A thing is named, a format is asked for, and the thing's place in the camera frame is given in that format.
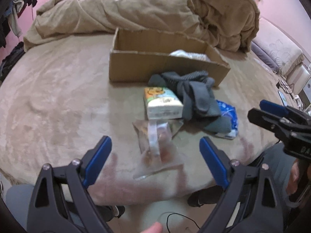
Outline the person's right hand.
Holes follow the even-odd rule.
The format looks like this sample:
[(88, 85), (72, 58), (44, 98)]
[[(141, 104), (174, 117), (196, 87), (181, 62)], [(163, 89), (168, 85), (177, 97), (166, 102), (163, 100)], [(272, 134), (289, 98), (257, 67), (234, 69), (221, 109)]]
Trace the person's right hand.
[(288, 180), (288, 184), (286, 187), (286, 193), (288, 195), (294, 194), (298, 189), (298, 181), (301, 178), (300, 170), (299, 170), (300, 160), (295, 159), (292, 168), (290, 170), (290, 176)]

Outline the person's left hand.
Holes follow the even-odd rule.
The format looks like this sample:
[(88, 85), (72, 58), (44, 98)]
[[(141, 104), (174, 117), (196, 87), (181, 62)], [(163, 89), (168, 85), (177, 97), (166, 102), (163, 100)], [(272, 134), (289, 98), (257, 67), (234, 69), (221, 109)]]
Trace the person's left hand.
[(155, 222), (153, 225), (151, 225), (149, 228), (145, 229), (141, 233), (162, 233), (163, 232), (163, 226), (159, 222)]

